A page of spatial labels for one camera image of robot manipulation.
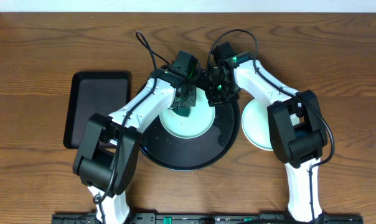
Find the green yellow sponge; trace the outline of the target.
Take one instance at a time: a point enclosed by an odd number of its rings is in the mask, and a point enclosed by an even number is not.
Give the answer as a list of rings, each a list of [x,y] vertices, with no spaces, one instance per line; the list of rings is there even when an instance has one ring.
[[[171,111],[178,115],[178,116],[182,116],[182,117],[189,117],[190,115],[190,107],[178,107],[178,108],[172,108]]]

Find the green plate with red stain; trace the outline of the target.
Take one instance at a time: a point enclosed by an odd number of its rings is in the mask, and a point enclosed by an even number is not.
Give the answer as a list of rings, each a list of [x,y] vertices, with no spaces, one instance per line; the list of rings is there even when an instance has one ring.
[[[247,139],[256,147],[272,151],[266,106],[253,99],[243,110],[242,129]]]

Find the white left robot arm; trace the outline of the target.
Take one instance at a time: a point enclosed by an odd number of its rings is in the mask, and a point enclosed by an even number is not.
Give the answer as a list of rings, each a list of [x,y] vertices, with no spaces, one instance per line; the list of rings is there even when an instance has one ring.
[[[125,191],[134,176],[146,128],[164,110],[195,106],[195,98],[196,86],[191,81],[160,68],[121,109],[89,118],[73,173],[92,193],[95,218],[100,223],[124,223],[128,219]]]

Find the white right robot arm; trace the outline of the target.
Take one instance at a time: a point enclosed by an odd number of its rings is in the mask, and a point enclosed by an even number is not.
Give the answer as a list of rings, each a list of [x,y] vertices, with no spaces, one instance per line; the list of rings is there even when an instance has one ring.
[[[212,82],[209,104],[226,103],[246,90],[266,108],[271,148],[287,171],[288,211],[296,221],[316,222],[322,213],[317,192],[322,150],[335,145],[317,96],[285,85],[250,52],[214,50],[210,58],[217,66],[208,66],[205,73]]]

